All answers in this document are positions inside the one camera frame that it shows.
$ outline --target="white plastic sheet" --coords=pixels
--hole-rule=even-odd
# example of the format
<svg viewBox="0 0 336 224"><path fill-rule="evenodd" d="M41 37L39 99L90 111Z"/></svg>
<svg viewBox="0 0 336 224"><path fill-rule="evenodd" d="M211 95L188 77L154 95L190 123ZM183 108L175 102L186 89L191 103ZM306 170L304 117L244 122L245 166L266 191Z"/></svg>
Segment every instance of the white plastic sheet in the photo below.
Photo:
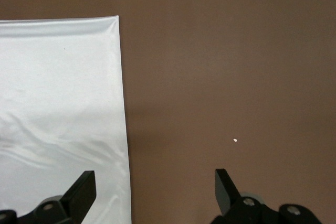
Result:
<svg viewBox="0 0 336 224"><path fill-rule="evenodd" d="M84 170L83 223L131 223L118 16L0 22L0 210L26 214Z"/></svg>

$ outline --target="metal screw head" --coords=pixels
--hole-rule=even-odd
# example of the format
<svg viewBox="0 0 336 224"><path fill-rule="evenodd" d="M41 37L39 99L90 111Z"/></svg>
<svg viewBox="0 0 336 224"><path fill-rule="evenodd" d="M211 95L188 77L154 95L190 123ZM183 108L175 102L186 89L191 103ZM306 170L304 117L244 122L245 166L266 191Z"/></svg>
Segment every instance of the metal screw head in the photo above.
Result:
<svg viewBox="0 0 336 224"><path fill-rule="evenodd" d="M47 211L47 210L51 209L52 207L53 207L52 204L46 204L46 205L43 207L43 210L44 210L44 211Z"/></svg>
<svg viewBox="0 0 336 224"><path fill-rule="evenodd" d="M244 199L243 202L248 206L251 206L251 207L254 206L254 201L250 198Z"/></svg>
<svg viewBox="0 0 336 224"><path fill-rule="evenodd" d="M295 206L287 207L287 211L289 211L293 215L300 215L301 214L300 210Z"/></svg>

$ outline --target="black robot arm part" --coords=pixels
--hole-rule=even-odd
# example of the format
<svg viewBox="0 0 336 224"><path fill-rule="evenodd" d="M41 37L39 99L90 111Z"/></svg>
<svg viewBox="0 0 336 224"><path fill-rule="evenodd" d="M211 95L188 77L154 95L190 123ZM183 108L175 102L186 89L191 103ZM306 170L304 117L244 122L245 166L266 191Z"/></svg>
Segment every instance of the black robot arm part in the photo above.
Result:
<svg viewBox="0 0 336 224"><path fill-rule="evenodd" d="M211 224L321 224L301 205L285 204L276 212L253 197L242 197L225 169L216 170L215 191L222 215Z"/></svg>
<svg viewBox="0 0 336 224"><path fill-rule="evenodd" d="M0 224L80 224L96 199L94 171L85 171L60 200L48 200L30 213L17 217L0 211Z"/></svg>

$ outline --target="screw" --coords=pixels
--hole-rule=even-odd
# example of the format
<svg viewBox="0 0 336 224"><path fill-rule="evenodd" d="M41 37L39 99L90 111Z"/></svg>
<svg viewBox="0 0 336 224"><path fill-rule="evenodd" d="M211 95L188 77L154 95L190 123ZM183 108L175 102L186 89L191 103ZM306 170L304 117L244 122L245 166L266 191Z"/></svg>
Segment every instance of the screw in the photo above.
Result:
<svg viewBox="0 0 336 224"><path fill-rule="evenodd" d="M244 199L243 202L248 206L251 206L251 207L254 206L254 201L250 198Z"/></svg>
<svg viewBox="0 0 336 224"><path fill-rule="evenodd" d="M295 206L287 207L287 211L289 211L293 215L300 215L301 214L300 210Z"/></svg>
<svg viewBox="0 0 336 224"><path fill-rule="evenodd" d="M52 204L46 204L46 205L43 207L43 210L44 210L44 211L47 211L47 210L51 209L52 207L53 207Z"/></svg>

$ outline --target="brown surface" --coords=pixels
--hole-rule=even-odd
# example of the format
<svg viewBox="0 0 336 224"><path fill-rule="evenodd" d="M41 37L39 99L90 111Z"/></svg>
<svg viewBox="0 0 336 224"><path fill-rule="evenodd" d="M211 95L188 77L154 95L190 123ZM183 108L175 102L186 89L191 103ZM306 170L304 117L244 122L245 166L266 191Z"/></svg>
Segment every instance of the brown surface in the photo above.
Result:
<svg viewBox="0 0 336 224"><path fill-rule="evenodd" d="M336 220L336 0L0 0L120 15L133 223L209 223L214 170Z"/></svg>

